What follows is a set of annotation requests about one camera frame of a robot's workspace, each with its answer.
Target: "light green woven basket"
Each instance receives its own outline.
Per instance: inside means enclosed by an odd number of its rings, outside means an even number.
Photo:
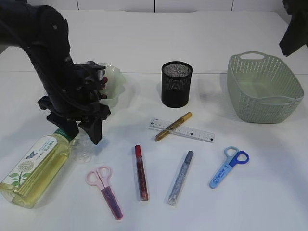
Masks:
[[[263,58],[242,58],[246,54]],[[227,79],[236,114],[247,122],[280,123],[304,97],[302,86],[281,59],[257,51],[233,55]]]

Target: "basket handle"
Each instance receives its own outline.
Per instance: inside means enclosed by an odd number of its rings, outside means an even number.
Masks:
[[[284,103],[267,103],[266,101],[268,99],[284,99]],[[292,104],[294,103],[295,101],[298,101],[298,99],[291,99],[289,97],[286,97],[286,96],[271,96],[271,97],[266,97],[264,99],[259,99],[258,102],[262,105],[289,105],[289,104]]]
[[[265,56],[267,56],[265,53],[262,53],[262,52],[259,52],[259,51],[246,51],[244,53],[241,53],[241,54],[238,54],[238,56],[240,57],[240,59],[243,59],[242,56],[245,55],[245,54],[259,54],[259,55],[262,55],[264,59]]]

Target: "oil bottle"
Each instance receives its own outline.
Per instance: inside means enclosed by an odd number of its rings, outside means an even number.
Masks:
[[[40,138],[0,183],[10,202],[32,208],[69,157],[68,137],[61,129]]]

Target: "gold marker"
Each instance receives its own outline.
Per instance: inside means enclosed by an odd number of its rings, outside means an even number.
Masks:
[[[178,126],[180,126],[182,123],[184,123],[187,119],[189,119],[192,116],[191,112],[186,113],[183,115],[180,119],[175,121],[173,124],[166,127],[166,130],[161,131],[155,136],[155,141],[160,141],[162,138],[164,138],[166,135],[170,133],[170,130],[176,129]]]

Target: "white tabletop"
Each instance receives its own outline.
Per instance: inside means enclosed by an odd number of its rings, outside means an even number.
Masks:
[[[288,25],[274,12],[132,13],[62,11],[69,23],[75,63],[110,63],[127,73],[160,73],[169,61],[189,63],[194,73],[221,73],[230,56],[261,51],[308,74],[307,48],[284,57],[279,47]],[[0,55],[0,71],[31,71],[20,48]]]
[[[1,230],[306,230],[307,98],[283,123],[252,124],[235,114],[225,74],[194,74],[189,103],[180,109],[161,103],[160,74],[125,76],[126,90],[103,122],[104,140],[92,160],[68,161],[31,210],[0,196]],[[297,77],[307,92],[308,76]],[[36,104],[43,92],[34,72],[1,72],[0,178],[39,137],[55,130]],[[152,117],[174,121],[188,111],[192,118],[185,125],[215,133],[214,143],[175,135],[153,141]],[[143,153],[148,202],[139,201],[136,144]],[[250,161],[212,190],[208,184],[231,145],[246,151]],[[171,207],[166,197],[189,150],[194,152],[191,167],[178,204]],[[86,173],[99,165],[113,169],[110,183],[124,215],[121,221],[114,219],[98,188],[85,183]]]

